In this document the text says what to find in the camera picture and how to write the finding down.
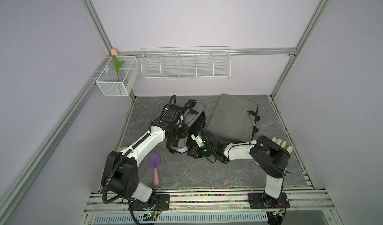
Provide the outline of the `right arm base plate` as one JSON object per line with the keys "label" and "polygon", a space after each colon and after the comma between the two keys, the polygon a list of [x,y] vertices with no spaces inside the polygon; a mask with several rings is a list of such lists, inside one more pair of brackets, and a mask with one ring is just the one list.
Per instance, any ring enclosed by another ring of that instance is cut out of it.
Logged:
{"label": "right arm base plate", "polygon": [[285,192],[277,199],[266,193],[248,193],[248,202],[251,209],[289,209],[290,203]]}

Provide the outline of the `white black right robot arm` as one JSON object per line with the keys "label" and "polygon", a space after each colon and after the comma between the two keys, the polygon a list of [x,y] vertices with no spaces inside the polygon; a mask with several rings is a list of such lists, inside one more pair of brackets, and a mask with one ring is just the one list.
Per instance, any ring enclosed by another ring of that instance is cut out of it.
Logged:
{"label": "white black right robot arm", "polygon": [[286,141],[264,135],[250,142],[223,144],[216,139],[191,137],[187,155],[194,159],[213,158],[227,164],[234,160],[253,160],[266,173],[264,192],[250,195],[250,204],[261,208],[289,208],[283,192],[284,177],[293,148]]}

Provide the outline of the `lilac computer mouse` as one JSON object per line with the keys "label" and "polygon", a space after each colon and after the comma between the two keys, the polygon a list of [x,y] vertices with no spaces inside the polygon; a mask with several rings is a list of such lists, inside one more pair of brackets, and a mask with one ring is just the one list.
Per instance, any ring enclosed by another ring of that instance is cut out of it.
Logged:
{"label": "lilac computer mouse", "polygon": [[189,150],[189,148],[187,146],[185,146],[184,148],[180,148],[180,149],[177,149],[176,152],[179,152],[179,153],[185,153]]}

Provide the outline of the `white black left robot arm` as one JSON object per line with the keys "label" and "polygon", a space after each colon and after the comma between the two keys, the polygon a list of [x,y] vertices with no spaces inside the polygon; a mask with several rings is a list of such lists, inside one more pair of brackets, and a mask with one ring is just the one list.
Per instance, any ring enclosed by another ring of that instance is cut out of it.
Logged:
{"label": "white black left robot arm", "polygon": [[143,159],[162,141],[167,143],[188,136],[185,123],[153,121],[150,129],[121,152],[108,154],[101,179],[104,188],[102,202],[110,204],[117,199],[137,200],[152,207],[156,192],[139,181],[138,167]]}

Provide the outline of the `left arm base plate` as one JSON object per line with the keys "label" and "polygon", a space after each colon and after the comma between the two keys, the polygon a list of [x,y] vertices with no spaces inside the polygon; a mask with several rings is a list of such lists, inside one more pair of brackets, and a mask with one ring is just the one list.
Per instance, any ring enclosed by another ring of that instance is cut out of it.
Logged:
{"label": "left arm base plate", "polygon": [[168,211],[170,206],[169,194],[156,194],[148,202],[135,200],[130,202],[133,211]]}

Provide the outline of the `grey bag with black straps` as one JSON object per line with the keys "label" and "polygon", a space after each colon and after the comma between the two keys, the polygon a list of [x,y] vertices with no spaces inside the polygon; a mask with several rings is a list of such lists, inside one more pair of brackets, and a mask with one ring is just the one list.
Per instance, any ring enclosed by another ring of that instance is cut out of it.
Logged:
{"label": "grey bag with black straps", "polygon": [[172,96],[170,103],[163,108],[163,112],[166,113],[167,109],[173,108],[180,112],[179,120],[176,123],[184,122],[189,129],[187,137],[166,138],[164,144],[170,153],[176,152],[177,149],[187,146],[188,138],[194,134],[197,136],[205,125],[205,115],[203,112],[203,105],[197,102],[195,99],[177,98]]}

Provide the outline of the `grey laptop bag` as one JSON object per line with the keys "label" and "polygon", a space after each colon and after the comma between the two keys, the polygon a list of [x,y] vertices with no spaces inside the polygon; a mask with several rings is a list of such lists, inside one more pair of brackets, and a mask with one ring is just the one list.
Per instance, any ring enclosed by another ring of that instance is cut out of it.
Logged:
{"label": "grey laptop bag", "polygon": [[214,136],[233,142],[249,142],[258,132],[258,103],[222,94],[206,127]]}

